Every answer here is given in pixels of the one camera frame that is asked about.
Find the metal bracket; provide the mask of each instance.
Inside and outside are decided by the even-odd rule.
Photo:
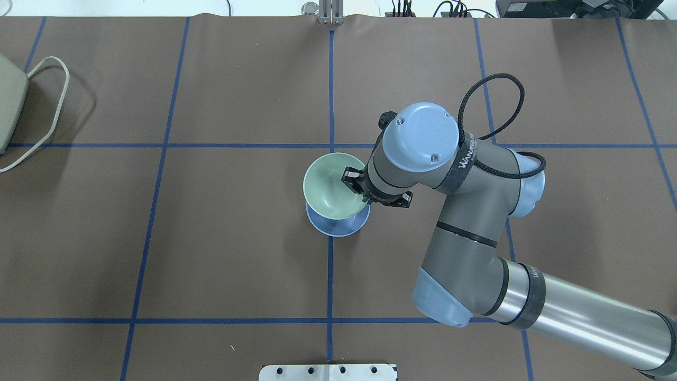
[[[320,24],[343,24],[343,0],[320,0]]]
[[[268,365],[259,381],[397,381],[397,365]]]

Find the blue joint cap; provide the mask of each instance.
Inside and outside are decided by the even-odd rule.
[[[533,171],[538,167],[538,163],[529,159],[528,157],[522,156],[519,153],[515,152],[508,148],[517,159],[517,166],[519,167],[519,173],[525,174],[529,171]],[[536,176],[529,178],[523,178],[520,180],[519,184],[519,199],[517,200],[517,206],[515,210],[512,211],[510,217],[524,217],[536,206],[536,203],[543,196],[543,190],[546,188],[546,172],[542,171]]]
[[[469,309],[420,267],[412,299],[420,312],[452,327],[465,327],[473,317]]]
[[[383,133],[383,152],[407,172],[428,172],[449,161],[458,146],[458,125],[444,107],[430,102],[405,107]]]

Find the sticker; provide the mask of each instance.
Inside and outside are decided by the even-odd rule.
[[[526,7],[526,3],[512,3],[508,7],[508,12],[522,12]]]

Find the green bowl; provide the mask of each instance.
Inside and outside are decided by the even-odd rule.
[[[367,203],[356,195],[341,177],[346,167],[363,169],[357,157],[347,153],[328,153],[315,160],[303,176],[303,196],[315,213],[331,220],[342,220],[358,214]]]

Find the blue plate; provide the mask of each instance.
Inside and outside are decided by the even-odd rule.
[[[369,218],[369,211],[371,205],[367,205],[363,210],[359,211],[352,217],[343,220],[331,220],[322,217],[315,212],[310,205],[305,204],[305,211],[308,214],[308,219],[313,226],[320,232],[330,237],[346,237],[361,229]]]

